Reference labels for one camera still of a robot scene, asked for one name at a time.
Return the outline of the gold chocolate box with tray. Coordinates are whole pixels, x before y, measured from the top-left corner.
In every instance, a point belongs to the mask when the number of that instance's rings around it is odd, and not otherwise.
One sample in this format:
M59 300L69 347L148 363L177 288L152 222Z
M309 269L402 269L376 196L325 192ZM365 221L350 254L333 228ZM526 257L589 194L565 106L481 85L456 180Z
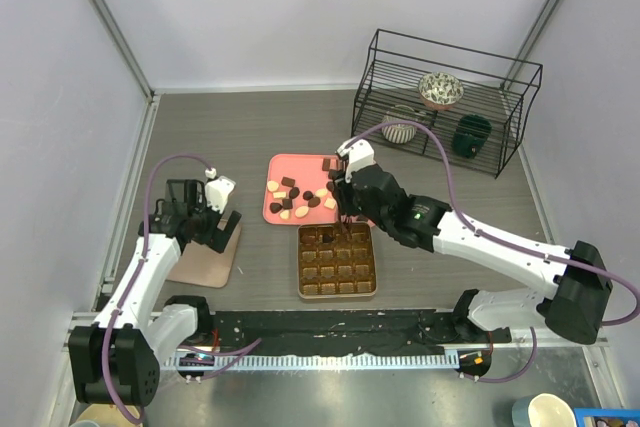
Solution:
M351 222L346 238L339 222L298 228L298 293L305 300L371 297L377 292L371 227Z

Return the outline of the metal tongs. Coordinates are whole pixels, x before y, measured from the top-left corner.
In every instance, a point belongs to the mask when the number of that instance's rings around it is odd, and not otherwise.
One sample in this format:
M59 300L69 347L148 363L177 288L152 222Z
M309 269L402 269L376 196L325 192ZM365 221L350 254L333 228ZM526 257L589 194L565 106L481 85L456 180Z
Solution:
M351 236L351 230L350 230L351 217L348 215L340 215L339 224L340 224L341 232L343 233L343 235L346 238L349 238Z

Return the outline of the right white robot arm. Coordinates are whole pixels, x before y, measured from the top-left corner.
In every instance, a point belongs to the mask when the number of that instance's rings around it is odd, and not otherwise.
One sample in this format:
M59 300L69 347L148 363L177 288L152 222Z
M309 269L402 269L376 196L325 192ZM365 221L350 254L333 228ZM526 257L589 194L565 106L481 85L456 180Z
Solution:
M579 241L565 248L495 229L452 203L406 193L377 164L332 171L329 179L340 213L366 218L404 247L465 259L521 283L512 291L464 291L451 318L460 340L544 325L577 344L596 341L613 286L595 246Z

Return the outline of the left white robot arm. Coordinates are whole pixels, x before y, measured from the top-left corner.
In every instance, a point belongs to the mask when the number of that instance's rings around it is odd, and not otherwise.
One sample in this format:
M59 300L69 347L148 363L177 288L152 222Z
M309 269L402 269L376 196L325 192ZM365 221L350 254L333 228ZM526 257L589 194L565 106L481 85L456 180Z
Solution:
M91 324L71 331L67 346L78 401L146 407L161 365L180 344L200 346L211 338L213 322L202 297L181 297L158 317L152 311L188 244L225 252L241 219L237 211L224 213L234 189L224 176L167 181L164 198L145 214L115 293Z

